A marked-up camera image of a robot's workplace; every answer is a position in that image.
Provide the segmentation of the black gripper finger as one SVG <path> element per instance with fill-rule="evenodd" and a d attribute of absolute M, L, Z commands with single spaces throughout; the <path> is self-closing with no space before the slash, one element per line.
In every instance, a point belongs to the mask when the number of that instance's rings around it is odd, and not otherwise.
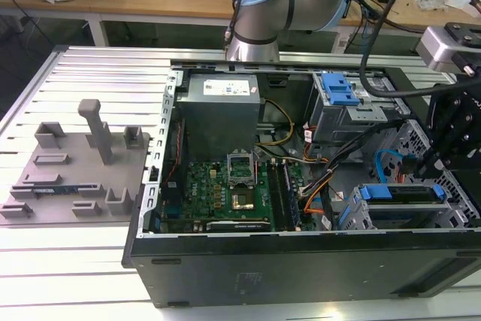
<path fill-rule="evenodd" d="M 438 98 L 434 109 L 434 151 L 449 170 L 476 167 L 476 99 Z"/>
<path fill-rule="evenodd" d="M 456 95 L 445 92 L 431 97 L 426 135 L 429 148 L 418 161 L 416 174 L 421 178 L 438 177 L 447 163 L 451 161 L 452 113 L 456 112 Z"/>

